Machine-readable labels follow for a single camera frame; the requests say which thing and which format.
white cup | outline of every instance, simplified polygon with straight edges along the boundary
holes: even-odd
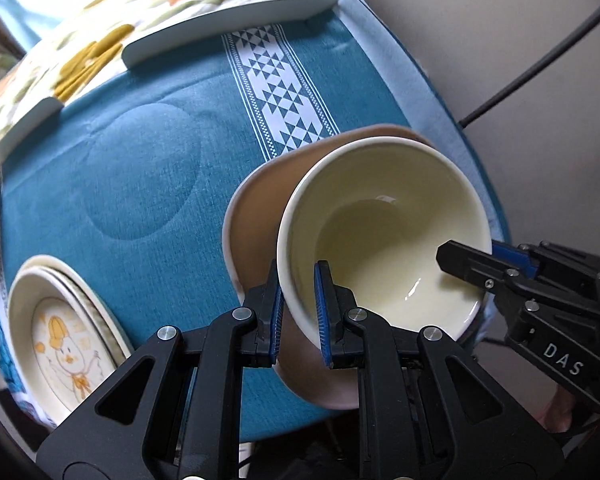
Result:
[[[414,140],[372,137],[334,150],[300,181],[278,233],[280,285],[296,324],[318,348],[314,263],[391,325],[460,337],[484,294],[440,270],[453,239],[491,253],[486,213],[467,177]]]

white patterned stripe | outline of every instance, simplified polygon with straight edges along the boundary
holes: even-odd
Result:
[[[222,38],[265,160],[339,133],[280,25]]]

cartoon chick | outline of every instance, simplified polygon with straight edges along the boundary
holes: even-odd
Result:
[[[49,364],[59,379],[62,379],[61,376],[64,376],[71,380],[70,386],[66,381],[61,382],[71,389],[78,402],[81,402],[93,389],[87,378],[87,374],[93,364],[100,360],[98,352],[93,353],[91,361],[85,366],[84,355],[82,355],[80,348],[69,335],[64,321],[58,316],[52,316],[49,319],[49,346],[56,351],[56,360],[60,367],[55,366],[51,359],[49,359]]]

white wall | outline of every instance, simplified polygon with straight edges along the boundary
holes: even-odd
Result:
[[[366,0],[459,120],[555,46],[600,0]],[[471,124],[513,239],[600,253],[600,26]]]

metal screw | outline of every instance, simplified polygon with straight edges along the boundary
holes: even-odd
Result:
[[[349,316],[349,319],[352,321],[364,321],[368,314],[364,308],[352,308],[347,312],[347,316]]]
[[[158,330],[158,338],[162,339],[163,341],[168,341],[169,339],[176,337],[177,333],[178,331],[174,326],[163,326],[160,330]]]
[[[245,306],[239,306],[232,312],[231,315],[234,316],[234,319],[237,319],[238,321],[244,321],[245,319],[249,319],[251,317],[251,309]]]
[[[424,329],[423,335],[429,341],[440,341],[442,339],[442,330],[437,326],[427,326]]]
[[[536,300],[529,300],[525,301],[525,308],[529,312],[537,312],[538,310],[540,310],[540,305],[536,303]]]

